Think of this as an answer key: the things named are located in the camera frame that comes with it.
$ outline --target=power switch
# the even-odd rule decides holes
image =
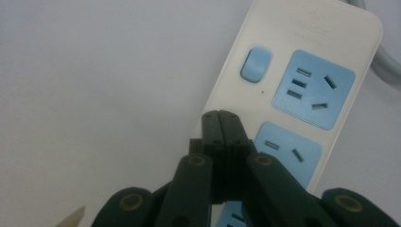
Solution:
[[[248,54],[241,69],[241,77],[245,80],[257,83],[266,73],[271,59],[269,50],[263,47],[254,47]]]

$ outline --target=white table surface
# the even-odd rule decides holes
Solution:
[[[0,0],[0,226],[83,205],[90,226],[116,191],[169,182],[251,2]],[[400,116],[401,88],[370,71],[316,195],[348,188],[401,223]]]

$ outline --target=power strip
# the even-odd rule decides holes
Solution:
[[[203,112],[237,114],[312,193],[381,36],[373,14],[341,1],[254,0]],[[245,226],[228,203],[217,226]]]

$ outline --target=gray cable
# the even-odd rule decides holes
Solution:
[[[348,0],[348,3],[358,8],[366,9],[364,0]],[[372,67],[380,76],[388,77],[388,75],[392,75],[394,78],[401,79],[400,62],[396,61],[382,45],[379,46],[375,53]]]

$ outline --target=blue outlet socket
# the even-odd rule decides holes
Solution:
[[[296,50],[273,98],[273,106],[323,130],[333,129],[355,73],[304,50]]]
[[[259,152],[276,157],[304,188],[322,156],[322,146],[271,122],[261,125],[254,145]],[[246,227],[241,215],[241,202],[229,201],[224,206],[217,227]]]

